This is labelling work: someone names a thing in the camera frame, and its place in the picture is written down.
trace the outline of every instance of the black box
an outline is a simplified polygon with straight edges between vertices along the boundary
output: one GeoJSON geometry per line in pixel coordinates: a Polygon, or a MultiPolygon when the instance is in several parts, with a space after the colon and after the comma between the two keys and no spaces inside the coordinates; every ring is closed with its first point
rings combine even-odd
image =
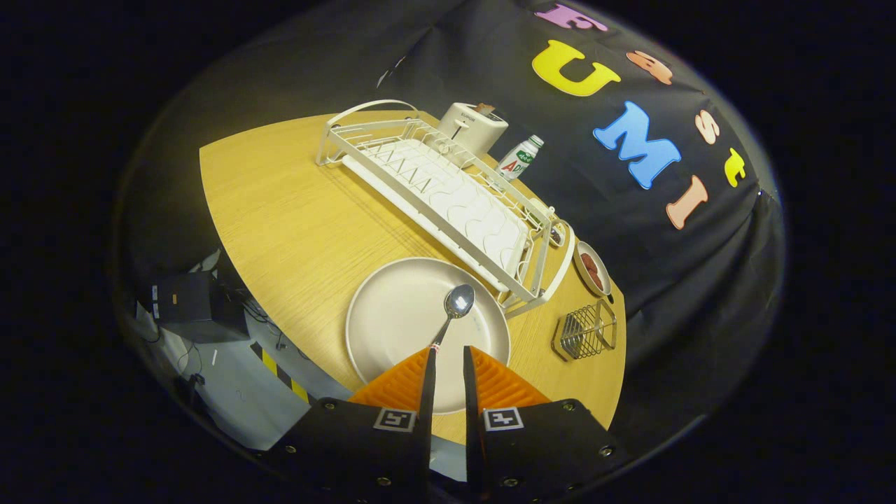
{"type": "Polygon", "coordinates": [[[194,343],[249,339],[243,303],[211,272],[170,276],[152,286],[152,315],[160,327],[194,343]]]}

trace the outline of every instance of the spoon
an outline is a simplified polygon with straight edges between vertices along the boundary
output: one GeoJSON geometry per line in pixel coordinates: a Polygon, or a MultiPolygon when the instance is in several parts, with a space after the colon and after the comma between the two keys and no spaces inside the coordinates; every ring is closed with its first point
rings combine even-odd
{"type": "Polygon", "coordinates": [[[436,352],[439,351],[439,345],[442,344],[442,340],[445,338],[445,332],[448,331],[448,324],[451,324],[451,321],[455,318],[461,318],[467,315],[470,312],[470,309],[473,308],[473,302],[475,300],[476,292],[473,291],[473,286],[468,283],[458,285],[451,289],[451,292],[448,292],[448,295],[445,296],[445,313],[448,314],[448,319],[445,320],[444,325],[439,329],[439,333],[435,335],[433,343],[430,345],[435,348],[436,352]]]}

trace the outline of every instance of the small bowl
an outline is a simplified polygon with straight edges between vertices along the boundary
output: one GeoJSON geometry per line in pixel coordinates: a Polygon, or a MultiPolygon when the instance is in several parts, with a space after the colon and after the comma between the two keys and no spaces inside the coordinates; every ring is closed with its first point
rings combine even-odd
{"type": "Polygon", "coordinates": [[[577,243],[575,245],[574,259],[575,269],[579,270],[579,276],[585,281],[585,285],[588,286],[588,289],[599,296],[608,296],[611,290],[610,275],[607,273],[607,267],[604,266],[604,262],[600,260],[600,256],[598,256],[598,253],[591,248],[591,245],[584,241],[577,243]],[[582,254],[588,254],[591,256],[591,259],[594,259],[594,264],[598,267],[598,278],[604,285],[603,290],[599,289],[598,285],[591,280],[591,275],[588,274],[588,270],[585,268],[585,263],[582,262],[582,254]]]}

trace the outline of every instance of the plastic bottle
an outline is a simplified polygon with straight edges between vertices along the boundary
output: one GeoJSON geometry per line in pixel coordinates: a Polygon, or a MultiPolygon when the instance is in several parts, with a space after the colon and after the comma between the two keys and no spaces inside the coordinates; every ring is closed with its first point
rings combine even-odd
{"type": "Polygon", "coordinates": [[[529,167],[536,154],[538,154],[538,149],[544,146],[544,144],[544,141],[532,135],[529,137],[529,140],[525,140],[513,147],[498,163],[498,174],[506,180],[513,180],[519,177],[522,171],[529,167]]]}

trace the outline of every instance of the spoon handle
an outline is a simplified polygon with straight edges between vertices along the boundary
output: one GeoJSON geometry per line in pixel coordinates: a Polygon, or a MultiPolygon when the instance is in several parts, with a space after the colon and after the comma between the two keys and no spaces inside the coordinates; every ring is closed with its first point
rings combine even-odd
{"type": "Polygon", "coordinates": [[[439,329],[439,333],[437,335],[435,335],[435,338],[433,338],[433,343],[431,345],[429,345],[429,346],[435,348],[436,352],[439,351],[439,345],[442,344],[442,340],[445,338],[445,332],[448,331],[448,324],[451,324],[451,317],[448,317],[448,319],[445,320],[445,323],[442,325],[442,328],[439,329]]]}

